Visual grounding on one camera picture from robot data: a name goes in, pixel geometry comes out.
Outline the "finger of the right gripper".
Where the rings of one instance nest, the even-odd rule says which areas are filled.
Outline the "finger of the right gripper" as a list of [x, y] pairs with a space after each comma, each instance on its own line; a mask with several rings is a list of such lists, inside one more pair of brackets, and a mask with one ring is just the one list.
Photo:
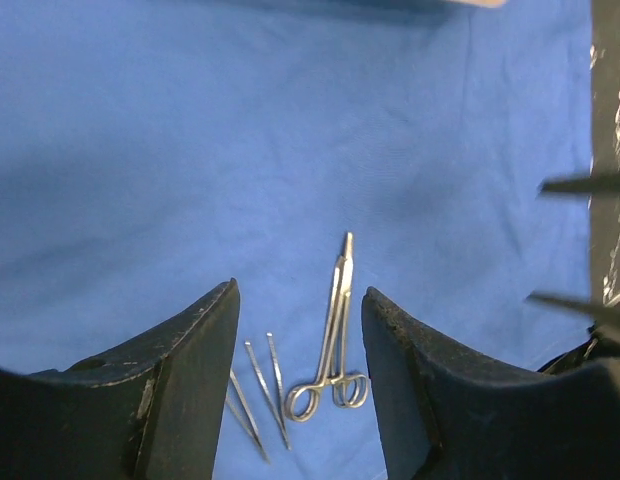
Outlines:
[[593, 323], [599, 326], [614, 326], [620, 329], [620, 307], [606, 306], [600, 302], [580, 300], [568, 297], [558, 297], [543, 292], [532, 292], [528, 300], [565, 308], [571, 311], [587, 314], [594, 318]]
[[620, 195], [620, 171], [545, 180], [542, 194]]

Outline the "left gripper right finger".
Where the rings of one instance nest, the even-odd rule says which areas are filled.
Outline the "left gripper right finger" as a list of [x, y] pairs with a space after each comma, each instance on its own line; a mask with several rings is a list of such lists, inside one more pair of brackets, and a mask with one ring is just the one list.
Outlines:
[[375, 288], [363, 340], [392, 479], [620, 479], [620, 329], [537, 371], [481, 354]]

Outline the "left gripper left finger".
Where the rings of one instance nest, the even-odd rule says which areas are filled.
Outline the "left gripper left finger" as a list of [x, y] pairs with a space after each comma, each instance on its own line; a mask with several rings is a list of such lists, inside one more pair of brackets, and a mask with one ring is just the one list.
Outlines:
[[210, 478], [239, 308], [227, 281], [65, 371], [0, 369], [0, 479]]

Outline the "steel hemostat clamp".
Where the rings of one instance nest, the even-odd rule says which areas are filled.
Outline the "steel hemostat clamp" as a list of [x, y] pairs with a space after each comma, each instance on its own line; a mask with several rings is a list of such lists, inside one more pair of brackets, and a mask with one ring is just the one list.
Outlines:
[[354, 235], [346, 232], [335, 262], [330, 298], [315, 379], [299, 384], [287, 394], [284, 412], [303, 423], [318, 410], [324, 389], [332, 389], [332, 401], [341, 409], [357, 409], [366, 402], [370, 387], [366, 374], [347, 372], [347, 340], [354, 272]]

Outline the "blue surgical drape cloth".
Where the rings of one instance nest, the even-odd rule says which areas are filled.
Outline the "blue surgical drape cloth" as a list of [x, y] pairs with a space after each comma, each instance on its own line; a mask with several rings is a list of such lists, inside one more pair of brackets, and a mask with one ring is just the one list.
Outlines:
[[375, 287], [534, 370], [583, 323], [586, 1], [0, 1], [0, 366], [64, 369], [217, 284], [287, 386], [315, 374], [347, 232], [347, 365]]

